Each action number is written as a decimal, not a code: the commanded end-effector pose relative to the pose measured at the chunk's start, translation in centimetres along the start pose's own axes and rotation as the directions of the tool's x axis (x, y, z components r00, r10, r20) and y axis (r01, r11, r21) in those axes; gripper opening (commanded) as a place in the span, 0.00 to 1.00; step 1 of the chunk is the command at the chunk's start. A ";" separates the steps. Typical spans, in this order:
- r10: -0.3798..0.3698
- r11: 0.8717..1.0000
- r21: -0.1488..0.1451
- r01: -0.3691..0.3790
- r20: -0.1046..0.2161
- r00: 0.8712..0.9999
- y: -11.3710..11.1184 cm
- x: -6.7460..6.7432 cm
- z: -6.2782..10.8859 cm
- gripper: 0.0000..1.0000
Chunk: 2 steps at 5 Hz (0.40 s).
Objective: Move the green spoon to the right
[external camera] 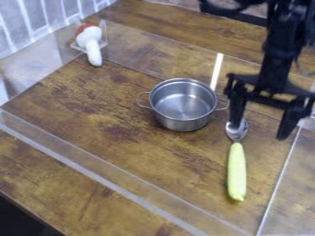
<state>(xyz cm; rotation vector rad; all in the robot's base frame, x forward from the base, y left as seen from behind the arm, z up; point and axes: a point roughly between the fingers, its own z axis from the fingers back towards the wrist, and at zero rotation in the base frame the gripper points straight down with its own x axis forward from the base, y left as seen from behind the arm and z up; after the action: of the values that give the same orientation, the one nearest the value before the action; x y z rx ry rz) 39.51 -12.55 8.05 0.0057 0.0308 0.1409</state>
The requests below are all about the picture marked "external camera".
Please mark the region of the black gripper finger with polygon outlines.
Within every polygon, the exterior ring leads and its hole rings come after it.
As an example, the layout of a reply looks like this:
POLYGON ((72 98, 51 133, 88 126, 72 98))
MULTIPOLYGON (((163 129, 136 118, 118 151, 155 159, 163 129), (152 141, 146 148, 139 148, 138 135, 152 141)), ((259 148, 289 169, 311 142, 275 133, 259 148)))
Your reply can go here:
POLYGON ((309 117, 313 112, 313 103, 309 105, 293 104, 290 108, 284 111, 280 124, 276 132, 276 139, 284 140, 291 135, 291 132, 298 125, 299 121, 309 117))
POLYGON ((244 87, 234 87, 230 94, 230 118, 232 128, 239 128, 244 118, 244 108, 247 104, 247 89, 244 87))

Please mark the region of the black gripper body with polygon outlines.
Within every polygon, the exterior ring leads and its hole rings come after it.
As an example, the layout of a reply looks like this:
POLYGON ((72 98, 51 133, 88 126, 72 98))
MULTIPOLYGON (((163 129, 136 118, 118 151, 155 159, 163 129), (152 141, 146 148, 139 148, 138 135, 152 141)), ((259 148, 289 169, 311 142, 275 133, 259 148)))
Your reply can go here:
POLYGON ((247 101, 287 110, 293 104, 315 103, 315 93, 295 86, 289 79, 293 59, 263 57, 260 72, 256 75, 228 73, 224 94, 228 96, 234 87, 247 89, 247 101))

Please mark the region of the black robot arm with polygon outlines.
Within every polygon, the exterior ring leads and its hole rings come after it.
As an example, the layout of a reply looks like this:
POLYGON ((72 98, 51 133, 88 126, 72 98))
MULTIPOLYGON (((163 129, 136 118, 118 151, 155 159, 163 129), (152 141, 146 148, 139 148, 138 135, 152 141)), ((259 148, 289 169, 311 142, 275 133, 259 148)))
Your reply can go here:
POLYGON ((239 6, 226 9, 210 0, 198 0, 203 13, 231 17, 254 5, 267 5, 267 38, 256 75, 228 74, 224 94, 230 100, 226 132, 232 140, 247 134, 244 108, 250 101, 283 111, 276 138, 286 139, 299 121, 309 117, 315 92, 290 82, 291 68, 299 65, 303 48, 315 45, 315 0, 234 0, 239 6))

